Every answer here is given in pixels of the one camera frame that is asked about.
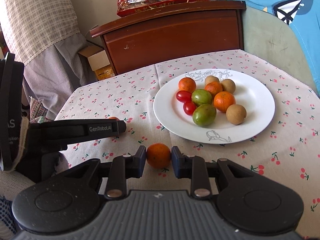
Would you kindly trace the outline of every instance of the cherry print tablecloth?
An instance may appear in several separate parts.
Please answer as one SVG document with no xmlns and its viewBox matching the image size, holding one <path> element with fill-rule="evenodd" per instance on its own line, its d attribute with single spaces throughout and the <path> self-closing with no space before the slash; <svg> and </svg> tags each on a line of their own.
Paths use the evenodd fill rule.
<svg viewBox="0 0 320 240">
<path fill-rule="evenodd" d="M 153 113 L 157 91 L 180 74 L 205 68 L 240 71 L 266 85 L 276 103 L 270 125 L 249 140 L 226 145 L 201 144 L 166 130 Z M 116 116 L 127 124 L 119 137 L 69 145 L 63 152 L 65 166 L 90 158 L 112 161 L 156 142 L 178 146 L 184 154 L 199 155 L 207 162 L 228 158 L 298 192 L 305 210 L 297 230 L 304 237 L 320 237 L 319 109 L 318 97 L 303 83 L 249 53 L 229 50 L 170 60 L 81 87 L 57 120 Z M 142 178 L 129 179 L 127 184 L 128 189 L 190 189 L 190 181 L 176 179 L 171 166 L 155 170 L 147 163 Z M 212 190 L 217 193 L 214 180 Z"/>
</svg>

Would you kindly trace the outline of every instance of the green fruit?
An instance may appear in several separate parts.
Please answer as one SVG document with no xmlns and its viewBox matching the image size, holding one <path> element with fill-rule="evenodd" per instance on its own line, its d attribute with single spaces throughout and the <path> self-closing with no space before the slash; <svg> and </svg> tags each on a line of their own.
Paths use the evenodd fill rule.
<svg viewBox="0 0 320 240">
<path fill-rule="evenodd" d="M 197 89 L 192 93 L 191 100 L 196 104 L 196 106 L 203 104 L 211 105 L 212 95 L 207 90 Z"/>
<path fill-rule="evenodd" d="M 198 126 L 207 126 L 212 124 L 216 118 L 217 110 L 211 104 L 199 106 L 192 115 L 193 122 Z"/>
</svg>

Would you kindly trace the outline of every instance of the white plate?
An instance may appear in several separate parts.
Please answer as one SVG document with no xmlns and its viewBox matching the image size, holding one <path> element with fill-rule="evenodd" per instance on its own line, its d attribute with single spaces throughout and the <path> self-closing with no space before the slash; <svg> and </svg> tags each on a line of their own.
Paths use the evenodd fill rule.
<svg viewBox="0 0 320 240">
<path fill-rule="evenodd" d="M 192 116 L 183 111 L 183 103 L 175 95 L 179 80 L 191 77 L 197 89 L 204 88 L 204 80 L 212 75 L 220 80 L 230 78 L 236 84 L 236 103 L 247 110 L 247 118 L 240 125 L 228 122 L 225 113 L 217 110 L 213 124 L 203 128 L 197 126 Z M 153 111 L 158 121 L 170 132 L 196 142 L 227 144 L 247 140 L 262 132 L 275 113 L 275 101 L 270 91 L 257 79 L 244 73 L 228 69 L 202 69 L 182 74 L 165 84 L 156 94 Z"/>
</svg>

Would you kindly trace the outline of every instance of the wooden furniture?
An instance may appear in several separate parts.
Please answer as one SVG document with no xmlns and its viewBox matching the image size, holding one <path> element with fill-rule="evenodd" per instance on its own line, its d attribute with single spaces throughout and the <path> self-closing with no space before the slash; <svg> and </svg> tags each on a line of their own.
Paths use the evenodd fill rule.
<svg viewBox="0 0 320 240">
<path fill-rule="evenodd" d="M 100 36 L 115 74 L 207 52 L 243 49 L 242 1 L 214 0 L 154 8 L 90 31 Z"/>
</svg>

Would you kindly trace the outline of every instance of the metal screw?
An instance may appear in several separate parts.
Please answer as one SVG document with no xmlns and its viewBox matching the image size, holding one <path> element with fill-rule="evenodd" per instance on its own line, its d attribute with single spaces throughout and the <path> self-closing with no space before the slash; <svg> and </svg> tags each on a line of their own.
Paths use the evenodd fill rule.
<svg viewBox="0 0 320 240">
<path fill-rule="evenodd" d="M 121 197 L 122 191 L 119 189 L 111 189 L 107 192 L 107 196 L 111 198 Z"/>
<path fill-rule="evenodd" d="M 206 188 L 198 188 L 194 193 L 197 197 L 207 197 L 210 195 L 210 191 Z"/>
</svg>

